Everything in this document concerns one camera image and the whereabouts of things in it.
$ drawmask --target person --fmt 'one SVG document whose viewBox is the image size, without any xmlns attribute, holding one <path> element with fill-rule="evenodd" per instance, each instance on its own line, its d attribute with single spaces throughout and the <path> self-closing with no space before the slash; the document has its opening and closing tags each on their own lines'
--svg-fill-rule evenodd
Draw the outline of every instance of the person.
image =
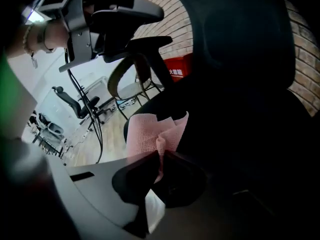
<svg viewBox="0 0 320 240">
<path fill-rule="evenodd" d="M 35 23 L 27 35 L 26 47 L 33 53 L 41 50 L 38 43 L 38 35 L 41 28 L 45 25 L 44 45 L 48 50 L 54 50 L 59 47 L 67 48 L 69 34 L 62 20 L 50 20 L 44 23 Z M 26 53 L 23 47 L 23 39 L 28 29 L 28 25 L 21 25 L 9 46 L 5 49 L 6 56 L 13 58 Z"/>
</svg>

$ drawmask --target brick wall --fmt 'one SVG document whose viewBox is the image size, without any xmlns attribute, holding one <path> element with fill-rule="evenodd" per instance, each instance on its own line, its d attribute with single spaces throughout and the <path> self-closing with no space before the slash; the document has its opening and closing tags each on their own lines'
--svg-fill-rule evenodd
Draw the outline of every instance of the brick wall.
<svg viewBox="0 0 320 240">
<path fill-rule="evenodd" d="M 160 48 L 163 59 L 183 56 L 193 51 L 193 36 L 190 19 L 179 0 L 150 0 L 164 10 L 164 19 L 141 26 L 134 38 L 170 36 L 173 42 Z"/>
<path fill-rule="evenodd" d="M 150 0 L 164 10 L 161 22 L 141 26 L 134 38 L 171 36 L 173 42 L 159 52 L 163 59 L 193 51 L 192 28 L 188 13 L 179 0 Z M 285 0 L 295 45 L 295 79 L 289 89 L 310 115 L 320 109 L 320 51 L 306 21 L 289 0 Z"/>
<path fill-rule="evenodd" d="M 305 19 L 289 0 L 285 4 L 295 46 L 295 77 L 289 90 L 313 116 L 320 109 L 320 51 Z"/>
</svg>

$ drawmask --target chair leg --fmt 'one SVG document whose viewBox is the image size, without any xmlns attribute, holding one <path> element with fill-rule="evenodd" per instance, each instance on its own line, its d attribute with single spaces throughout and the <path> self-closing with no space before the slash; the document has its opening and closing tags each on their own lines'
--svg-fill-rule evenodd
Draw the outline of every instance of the chair leg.
<svg viewBox="0 0 320 240">
<path fill-rule="evenodd" d="M 124 116 L 124 118 L 125 118 L 126 120 L 128 120 L 128 117 L 126 117 L 126 115 L 125 115 L 125 114 L 123 113 L 123 111 L 120 109 L 117 100 L 115 100 L 115 105 L 116 105 L 116 107 L 118 108 L 118 110 L 120 111 L 120 113 Z"/>
<path fill-rule="evenodd" d="M 158 90 L 158 92 L 161 93 L 161 90 L 159 89 L 159 87 L 153 81 L 151 81 L 151 83 Z"/>
<path fill-rule="evenodd" d="M 90 127 L 92 126 L 94 122 L 91 120 L 90 124 L 89 124 L 89 127 L 88 127 L 88 130 L 90 129 Z"/>
<path fill-rule="evenodd" d="M 140 107 L 142 107 L 142 104 L 141 104 L 141 102 L 140 102 L 140 99 L 138 98 L 138 95 L 135 96 L 135 97 L 136 97 L 136 99 L 138 100 L 138 102 L 139 102 L 139 104 L 140 104 Z"/>
</svg>

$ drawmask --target black cable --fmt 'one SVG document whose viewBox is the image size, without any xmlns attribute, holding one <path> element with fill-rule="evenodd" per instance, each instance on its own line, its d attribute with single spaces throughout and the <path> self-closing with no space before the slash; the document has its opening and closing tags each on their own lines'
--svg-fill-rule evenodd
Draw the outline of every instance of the black cable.
<svg viewBox="0 0 320 240">
<path fill-rule="evenodd" d="M 68 60 L 69 60 L 67 49 L 64 50 L 64 60 L 65 60 L 65 63 L 67 64 Z M 88 99 L 88 97 L 85 94 L 84 90 L 81 88 L 81 86 L 78 83 L 78 81 L 75 78 L 75 76 L 72 74 L 71 70 L 68 69 L 67 72 L 68 72 L 69 78 L 70 78 L 73 86 L 75 87 L 75 89 L 77 90 L 77 92 L 81 96 L 81 99 L 83 100 L 84 106 L 87 109 L 88 114 L 89 114 L 89 116 L 91 118 L 92 125 L 93 125 L 93 128 L 94 128 L 96 137 L 97 137 L 97 139 L 99 141 L 99 144 L 100 144 L 100 155 L 99 155 L 99 158 L 98 158 L 98 160 L 96 162 L 96 164 L 98 164 L 100 162 L 100 159 L 102 157 L 102 152 L 103 152 L 103 138 L 102 138 L 101 122 L 100 122 L 99 116 L 98 116 L 96 110 L 90 106 L 90 100 Z"/>
</svg>

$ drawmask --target pink cloth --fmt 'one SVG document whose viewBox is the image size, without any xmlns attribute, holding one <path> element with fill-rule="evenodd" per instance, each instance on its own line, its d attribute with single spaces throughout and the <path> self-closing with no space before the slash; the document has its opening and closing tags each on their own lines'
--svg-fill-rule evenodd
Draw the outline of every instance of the pink cloth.
<svg viewBox="0 0 320 240">
<path fill-rule="evenodd" d="M 185 131 L 189 113 L 178 120 L 169 117 L 158 121 L 155 114 L 135 114 L 130 118 L 126 138 L 127 157 L 158 151 L 160 155 L 158 182 L 162 178 L 165 150 L 176 151 Z"/>
</svg>

